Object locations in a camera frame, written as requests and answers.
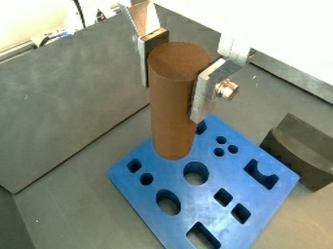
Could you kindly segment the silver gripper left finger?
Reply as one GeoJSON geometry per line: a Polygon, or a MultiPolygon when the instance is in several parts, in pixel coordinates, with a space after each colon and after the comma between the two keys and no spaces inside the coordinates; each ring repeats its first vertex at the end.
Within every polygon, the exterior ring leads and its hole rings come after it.
{"type": "Polygon", "coordinates": [[[157,46],[169,42],[169,31],[161,26],[153,1],[142,1],[130,7],[121,6],[121,12],[131,24],[133,41],[139,54],[141,82],[146,88],[149,87],[149,53],[157,46]]]}

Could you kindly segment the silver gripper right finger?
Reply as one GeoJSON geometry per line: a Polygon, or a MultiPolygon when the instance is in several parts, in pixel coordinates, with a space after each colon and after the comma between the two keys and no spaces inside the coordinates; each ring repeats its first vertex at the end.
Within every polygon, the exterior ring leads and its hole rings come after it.
{"type": "Polygon", "coordinates": [[[217,46],[220,58],[201,71],[195,80],[190,120],[199,123],[213,111],[220,98],[232,100],[240,87],[230,77],[249,62],[250,46],[232,34],[222,33],[217,46]]]}

